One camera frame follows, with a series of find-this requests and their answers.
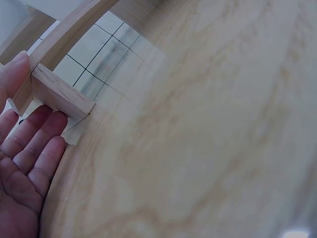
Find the balsa wood block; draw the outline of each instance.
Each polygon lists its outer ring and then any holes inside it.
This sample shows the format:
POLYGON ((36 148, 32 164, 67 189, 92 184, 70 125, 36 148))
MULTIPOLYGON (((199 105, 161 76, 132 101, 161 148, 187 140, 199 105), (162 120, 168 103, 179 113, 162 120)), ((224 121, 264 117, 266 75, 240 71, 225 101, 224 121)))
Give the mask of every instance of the balsa wood block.
POLYGON ((65 113, 71 119, 85 118, 95 105, 42 64, 32 73, 32 93, 34 100, 65 113))

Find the wood grain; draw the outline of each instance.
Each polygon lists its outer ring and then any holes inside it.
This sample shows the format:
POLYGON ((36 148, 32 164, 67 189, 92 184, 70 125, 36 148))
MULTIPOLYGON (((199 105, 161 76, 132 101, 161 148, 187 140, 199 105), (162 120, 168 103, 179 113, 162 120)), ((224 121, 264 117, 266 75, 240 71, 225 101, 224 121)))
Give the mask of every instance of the wood grain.
POLYGON ((111 8, 111 12, 122 21, 141 31, 143 21, 162 2, 161 0, 120 0, 111 8))
POLYGON ((124 60, 62 159, 41 237, 316 233, 316 25, 312 0, 158 6, 145 62, 124 60))
POLYGON ((42 64, 32 73, 32 93, 34 100, 65 113, 71 119, 85 118, 95 105, 42 64))

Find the grid pattern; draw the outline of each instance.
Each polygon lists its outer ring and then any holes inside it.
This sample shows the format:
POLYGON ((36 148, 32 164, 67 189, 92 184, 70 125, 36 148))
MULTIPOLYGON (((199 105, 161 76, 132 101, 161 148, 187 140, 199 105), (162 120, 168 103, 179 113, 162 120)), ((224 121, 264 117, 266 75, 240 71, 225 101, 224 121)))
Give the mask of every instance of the grid pattern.
MULTIPOLYGON (((58 24, 59 21, 56 21, 28 54, 58 24)), ((133 51, 139 37, 139 33, 111 12, 107 12, 70 50, 54 73, 94 100, 104 85, 112 87, 107 81, 126 55, 134 54, 143 61, 133 51)))

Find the finger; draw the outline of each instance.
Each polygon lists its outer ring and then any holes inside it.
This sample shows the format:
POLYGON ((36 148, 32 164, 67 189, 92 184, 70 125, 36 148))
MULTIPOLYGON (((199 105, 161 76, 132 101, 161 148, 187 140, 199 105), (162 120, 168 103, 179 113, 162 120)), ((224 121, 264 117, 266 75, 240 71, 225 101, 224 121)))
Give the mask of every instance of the finger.
POLYGON ((11 62, 0 68, 0 113, 7 98, 12 98, 30 72, 29 57, 26 51, 20 52, 11 62))
POLYGON ((8 196, 17 203, 31 208, 39 215, 43 203, 42 197, 9 157, 0 160, 0 180, 8 196))
POLYGON ((9 135, 18 120, 19 116, 12 109, 0 116, 0 144, 9 135))
POLYGON ((65 148, 66 142, 64 138, 60 136, 54 137, 44 148, 34 168, 28 174, 30 182, 43 199, 46 197, 65 148))
POLYGON ((67 116, 61 112, 54 112, 25 149, 13 158, 18 169, 25 175, 28 174, 47 143, 53 137, 61 135, 66 125, 67 116))
POLYGON ((24 150, 52 113, 52 110, 44 105, 35 109, 34 112, 17 127, 15 132, 0 145, 0 150, 8 157, 14 158, 18 153, 24 150))

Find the wooden frame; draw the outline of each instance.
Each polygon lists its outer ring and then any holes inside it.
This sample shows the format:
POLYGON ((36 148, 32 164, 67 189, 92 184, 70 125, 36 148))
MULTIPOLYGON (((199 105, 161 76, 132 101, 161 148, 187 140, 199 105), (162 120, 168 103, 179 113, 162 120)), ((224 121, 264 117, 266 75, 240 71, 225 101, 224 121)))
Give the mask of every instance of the wooden frame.
MULTIPOLYGON (((95 103, 52 71, 93 24, 113 6, 115 7, 112 10, 116 15, 133 21, 132 27, 137 28, 159 1, 148 0, 148 4, 144 4, 144 0, 85 0, 31 53, 30 72, 18 92, 9 99, 12 108, 22 116, 32 100, 36 99, 54 110, 64 112, 72 119, 86 117, 95 103)), ((52 18, 34 10, 25 23, 0 46, 0 62, 5 64, 18 52, 30 47, 53 21, 52 18), (21 48, 21 41, 30 34, 31 40, 21 48)))
MULTIPOLYGON (((9 99, 12 108, 20 116, 33 99, 64 112, 72 119, 82 119, 90 113, 94 102, 52 71, 90 27, 117 2, 118 0, 85 0, 31 53, 31 70, 18 92, 9 99)), ((16 41, 13 38, 9 45, 14 45, 16 41)))

